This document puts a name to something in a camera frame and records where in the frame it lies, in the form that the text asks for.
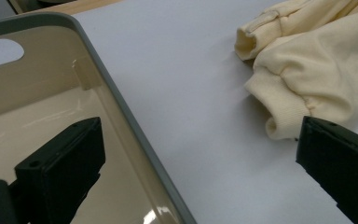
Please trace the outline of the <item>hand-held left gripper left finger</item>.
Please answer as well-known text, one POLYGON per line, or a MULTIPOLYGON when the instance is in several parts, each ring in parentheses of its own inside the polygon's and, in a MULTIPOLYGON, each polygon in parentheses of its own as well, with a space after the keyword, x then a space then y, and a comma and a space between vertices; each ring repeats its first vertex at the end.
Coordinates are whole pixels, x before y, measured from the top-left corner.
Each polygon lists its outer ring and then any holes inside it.
POLYGON ((73 123, 15 167, 30 224, 70 224, 105 163, 98 117, 73 123))

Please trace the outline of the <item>beige plastic bin grey rim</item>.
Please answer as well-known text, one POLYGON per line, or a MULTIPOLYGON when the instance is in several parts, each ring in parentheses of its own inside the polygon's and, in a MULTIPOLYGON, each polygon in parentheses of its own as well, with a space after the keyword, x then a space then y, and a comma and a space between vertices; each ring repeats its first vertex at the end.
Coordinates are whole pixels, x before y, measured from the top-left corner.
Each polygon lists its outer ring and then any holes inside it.
POLYGON ((60 13, 0 20, 0 224, 30 224, 16 165, 95 117, 105 163, 70 224, 197 224, 79 22, 60 13))

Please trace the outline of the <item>cream sweatshirt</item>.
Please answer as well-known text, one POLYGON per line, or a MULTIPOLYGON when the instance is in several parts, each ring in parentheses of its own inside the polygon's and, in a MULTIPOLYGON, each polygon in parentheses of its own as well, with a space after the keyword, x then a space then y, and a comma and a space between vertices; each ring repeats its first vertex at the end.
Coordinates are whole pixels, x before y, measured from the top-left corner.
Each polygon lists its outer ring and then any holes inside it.
POLYGON ((358 123, 358 0, 269 7, 238 28, 235 52, 253 63, 245 88, 270 113, 270 138, 297 138, 306 116, 358 123))

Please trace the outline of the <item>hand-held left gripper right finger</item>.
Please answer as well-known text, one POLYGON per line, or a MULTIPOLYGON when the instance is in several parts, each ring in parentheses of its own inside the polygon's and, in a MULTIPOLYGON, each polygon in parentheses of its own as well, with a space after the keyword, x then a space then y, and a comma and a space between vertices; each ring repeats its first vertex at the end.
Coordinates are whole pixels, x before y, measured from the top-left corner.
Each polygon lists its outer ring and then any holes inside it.
POLYGON ((296 162, 358 224, 358 134, 328 120, 305 117, 296 162))

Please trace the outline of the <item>wooden table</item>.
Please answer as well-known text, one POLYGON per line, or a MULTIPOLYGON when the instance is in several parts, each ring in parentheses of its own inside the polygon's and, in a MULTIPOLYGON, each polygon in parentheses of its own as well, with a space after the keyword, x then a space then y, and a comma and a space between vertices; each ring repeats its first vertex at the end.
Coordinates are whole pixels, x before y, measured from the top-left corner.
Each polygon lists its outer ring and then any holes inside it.
POLYGON ((37 12, 59 12, 68 15, 74 15, 76 13, 92 10, 98 7, 105 7, 118 3, 122 0, 75 0, 60 4, 53 7, 45 7, 38 9, 37 12))

